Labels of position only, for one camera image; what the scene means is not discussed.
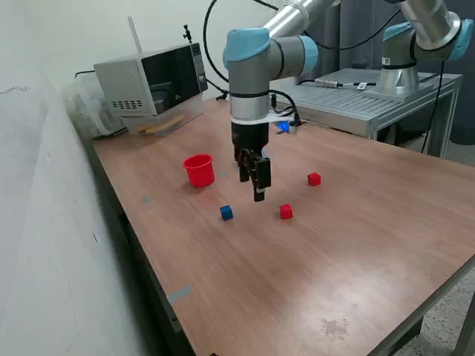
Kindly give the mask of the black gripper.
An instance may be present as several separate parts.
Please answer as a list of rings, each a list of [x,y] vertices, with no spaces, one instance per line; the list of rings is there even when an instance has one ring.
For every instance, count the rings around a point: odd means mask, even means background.
[[[241,182],[248,182],[251,177],[255,202],[264,201],[265,190],[272,184],[271,161],[268,157],[262,157],[262,150],[268,142],[268,123],[232,123],[232,143],[234,158],[239,168],[239,179]]]

